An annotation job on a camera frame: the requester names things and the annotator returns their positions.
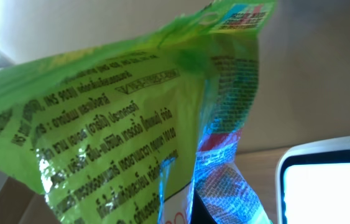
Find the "green snack bag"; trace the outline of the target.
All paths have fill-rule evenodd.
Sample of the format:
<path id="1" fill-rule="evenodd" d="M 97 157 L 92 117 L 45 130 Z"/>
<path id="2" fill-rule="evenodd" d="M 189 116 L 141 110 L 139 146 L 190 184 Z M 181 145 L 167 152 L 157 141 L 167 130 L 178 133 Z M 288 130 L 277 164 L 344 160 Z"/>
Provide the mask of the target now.
<path id="1" fill-rule="evenodd" d="M 62 223 L 268 223 L 234 163 L 276 1 L 0 70 L 0 171 Z"/>

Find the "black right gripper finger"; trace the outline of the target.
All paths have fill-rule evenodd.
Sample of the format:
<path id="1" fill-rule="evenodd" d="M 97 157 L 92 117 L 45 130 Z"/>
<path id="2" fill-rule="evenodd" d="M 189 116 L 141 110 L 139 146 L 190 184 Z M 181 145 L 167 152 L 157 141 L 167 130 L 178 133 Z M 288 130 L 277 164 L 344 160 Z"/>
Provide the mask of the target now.
<path id="1" fill-rule="evenodd" d="M 194 190 L 193 206 L 191 212 L 191 224 L 216 224 L 213 217 L 206 209 L 198 192 Z"/>

